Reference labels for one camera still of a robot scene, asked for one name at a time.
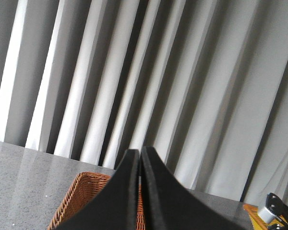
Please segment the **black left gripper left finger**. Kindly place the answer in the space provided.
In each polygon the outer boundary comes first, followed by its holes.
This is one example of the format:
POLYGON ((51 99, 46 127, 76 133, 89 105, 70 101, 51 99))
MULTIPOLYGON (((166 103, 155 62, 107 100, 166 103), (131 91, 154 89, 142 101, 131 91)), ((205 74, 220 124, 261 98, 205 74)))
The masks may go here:
POLYGON ((134 230, 138 206, 139 151, 128 149, 109 182, 57 230, 134 230))

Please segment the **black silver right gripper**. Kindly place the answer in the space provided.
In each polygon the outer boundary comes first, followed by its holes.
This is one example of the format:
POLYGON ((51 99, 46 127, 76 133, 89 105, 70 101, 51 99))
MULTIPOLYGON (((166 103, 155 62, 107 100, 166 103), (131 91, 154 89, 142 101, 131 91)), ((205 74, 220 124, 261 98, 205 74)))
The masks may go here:
POLYGON ((274 193, 267 195, 258 216, 268 225, 268 230, 288 230, 288 206, 274 193))

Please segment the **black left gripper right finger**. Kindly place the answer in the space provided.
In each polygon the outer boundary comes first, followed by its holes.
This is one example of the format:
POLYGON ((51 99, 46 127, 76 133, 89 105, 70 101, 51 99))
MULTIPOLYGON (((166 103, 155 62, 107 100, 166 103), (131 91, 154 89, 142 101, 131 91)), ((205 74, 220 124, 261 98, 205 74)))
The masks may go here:
POLYGON ((241 230, 185 189, 154 147, 141 150, 141 193, 148 230, 241 230))

